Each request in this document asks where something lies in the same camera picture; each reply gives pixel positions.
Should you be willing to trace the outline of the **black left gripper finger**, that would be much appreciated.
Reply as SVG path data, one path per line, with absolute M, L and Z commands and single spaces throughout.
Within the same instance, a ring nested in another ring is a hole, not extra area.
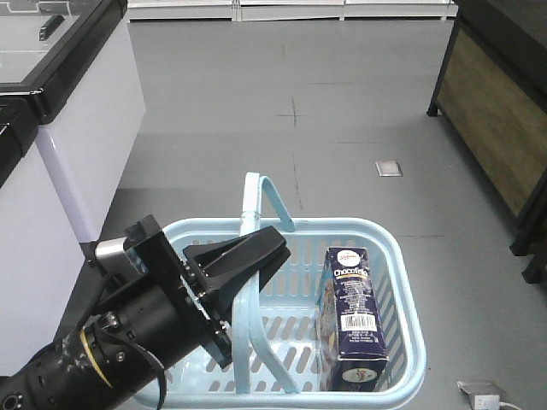
M 184 278 L 198 294 L 235 295 L 255 273 L 266 284 L 290 255 L 285 238 L 267 226 L 242 237 L 184 248 Z

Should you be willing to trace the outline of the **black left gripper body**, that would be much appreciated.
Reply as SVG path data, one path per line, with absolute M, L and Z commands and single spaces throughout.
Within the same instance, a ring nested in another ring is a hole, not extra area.
M 215 313 L 197 304 L 185 283 L 185 264 L 153 216 L 126 229 L 126 245 L 138 256 L 141 276 L 113 276 L 99 313 L 113 313 L 120 324 L 111 334 L 135 343 L 170 367 L 198 347 L 222 368 L 232 362 L 232 344 Z

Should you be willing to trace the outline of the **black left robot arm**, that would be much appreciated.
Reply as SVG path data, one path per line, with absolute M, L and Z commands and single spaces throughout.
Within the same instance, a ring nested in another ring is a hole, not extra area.
M 147 216 L 126 229 L 122 254 L 133 273 L 103 269 L 72 330 L 2 378 L 2 408 L 112 409 L 151 381 L 165 397 L 167 369 L 197 348 L 228 366 L 235 296 L 253 276 L 266 284 L 290 250 L 267 226 L 177 253 Z

